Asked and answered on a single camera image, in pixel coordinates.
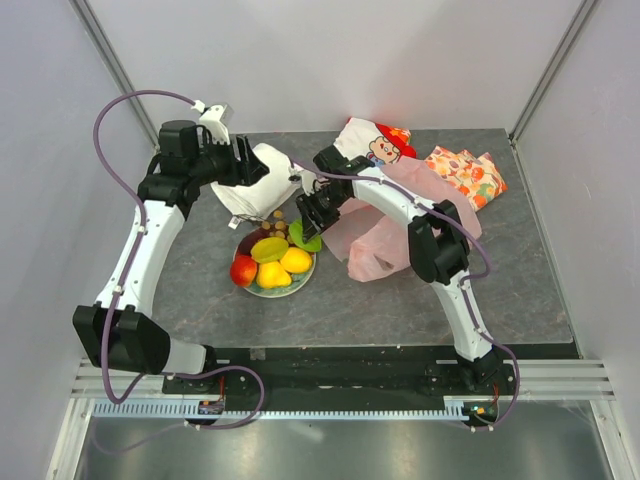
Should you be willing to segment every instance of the black motor joint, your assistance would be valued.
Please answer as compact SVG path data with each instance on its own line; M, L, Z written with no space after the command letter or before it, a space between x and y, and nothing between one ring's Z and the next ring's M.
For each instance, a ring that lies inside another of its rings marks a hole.
M318 153L313 163L321 172L333 175L355 176L373 163L365 157L348 160L338 149L331 145ZM340 206L353 198L353 183L346 179L329 178L319 190L300 195L296 205L302 216L303 240L308 242L321 234L340 218Z

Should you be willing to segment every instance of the yellow fruit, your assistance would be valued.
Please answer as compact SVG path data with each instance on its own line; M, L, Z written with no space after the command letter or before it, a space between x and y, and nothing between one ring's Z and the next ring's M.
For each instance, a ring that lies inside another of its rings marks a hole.
M289 273L305 273L313 265L313 258L301 248L291 247L280 259L280 264Z
M284 238L263 238L251 249L251 257L258 263L277 262L288 249L289 242Z
M288 287L291 275L280 265L280 262L261 263L256 283L261 288Z

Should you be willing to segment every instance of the lemon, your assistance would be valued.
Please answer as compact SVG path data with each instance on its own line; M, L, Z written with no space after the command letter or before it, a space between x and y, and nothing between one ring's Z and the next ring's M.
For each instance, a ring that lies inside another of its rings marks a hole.
M280 265L289 273L305 273L313 265L313 258L301 248L291 247L280 259Z

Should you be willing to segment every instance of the pear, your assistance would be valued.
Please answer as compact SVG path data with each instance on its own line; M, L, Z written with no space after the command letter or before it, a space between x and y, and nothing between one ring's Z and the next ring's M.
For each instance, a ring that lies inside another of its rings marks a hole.
M261 263L256 283L264 289L288 287L291 285L291 275L280 262Z

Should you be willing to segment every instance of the orange patterned package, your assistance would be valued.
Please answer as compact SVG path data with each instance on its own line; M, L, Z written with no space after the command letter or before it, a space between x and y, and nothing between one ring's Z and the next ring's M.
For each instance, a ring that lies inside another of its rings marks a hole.
M476 158L468 150L456 154L437 146L425 161L431 170L464 194L475 211L507 191L507 184L488 153Z

